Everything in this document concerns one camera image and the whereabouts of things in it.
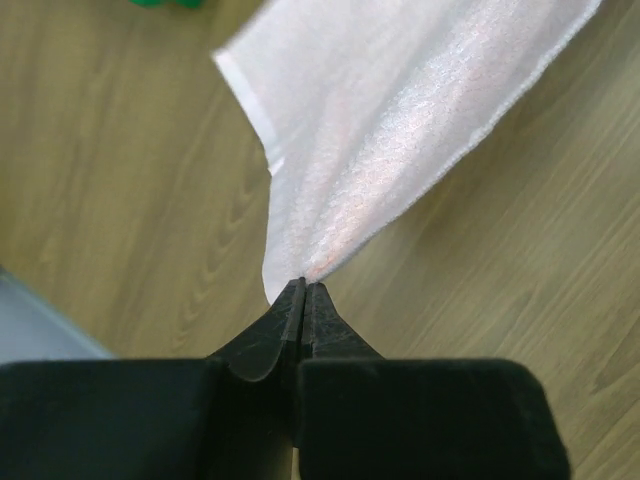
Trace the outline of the pink towel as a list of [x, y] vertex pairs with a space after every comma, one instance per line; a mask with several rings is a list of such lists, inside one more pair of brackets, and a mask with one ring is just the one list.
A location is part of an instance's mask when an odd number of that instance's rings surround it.
[[213, 61], [271, 176], [262, 279], [319, 281], [541, 77], [596, 1], [267, 1]]

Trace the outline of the green plastic tray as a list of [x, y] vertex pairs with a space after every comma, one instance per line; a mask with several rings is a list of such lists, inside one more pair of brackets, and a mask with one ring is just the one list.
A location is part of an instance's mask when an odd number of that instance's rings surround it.
[[196, 9], [203, 4], [203, 0], [130, 0], [130, 2], [144, 8], [175, 5], [181, 8]]

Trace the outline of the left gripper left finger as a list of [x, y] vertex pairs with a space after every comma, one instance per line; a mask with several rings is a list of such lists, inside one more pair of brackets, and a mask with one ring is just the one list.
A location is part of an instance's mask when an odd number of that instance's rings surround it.
[[5, 479], [287, 479], [305, 283], [214, 354], [124, 360], [1, 282]]

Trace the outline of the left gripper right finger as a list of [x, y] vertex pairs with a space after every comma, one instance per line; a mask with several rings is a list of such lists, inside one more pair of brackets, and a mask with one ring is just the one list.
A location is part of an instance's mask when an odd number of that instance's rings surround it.
[[499, 358], [389, 360], [306, 293], [297, 372], [304, 479], [568, 479], [545, 391]]

